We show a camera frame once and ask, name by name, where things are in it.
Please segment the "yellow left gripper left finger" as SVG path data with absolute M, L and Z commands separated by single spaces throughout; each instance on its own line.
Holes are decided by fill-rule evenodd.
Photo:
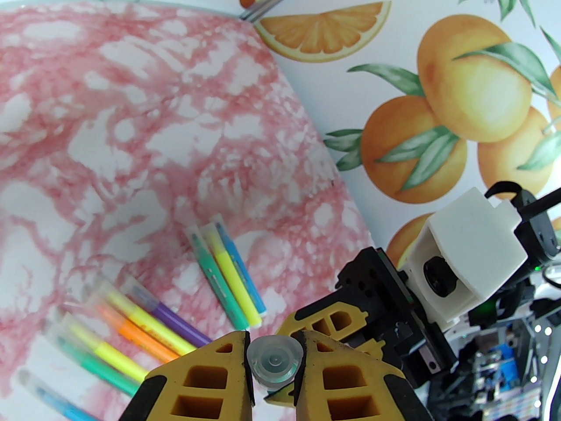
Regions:
M 233 331 L 150 371 L 121 420 L 252 420 L 250 342 L 248 331 Z

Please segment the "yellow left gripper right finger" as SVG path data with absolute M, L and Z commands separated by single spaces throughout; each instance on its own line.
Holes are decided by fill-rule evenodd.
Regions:
M 293 402 L 298 421 L 430 421 L 397 367 L 317 331 L 298 331 L 303 363 Z

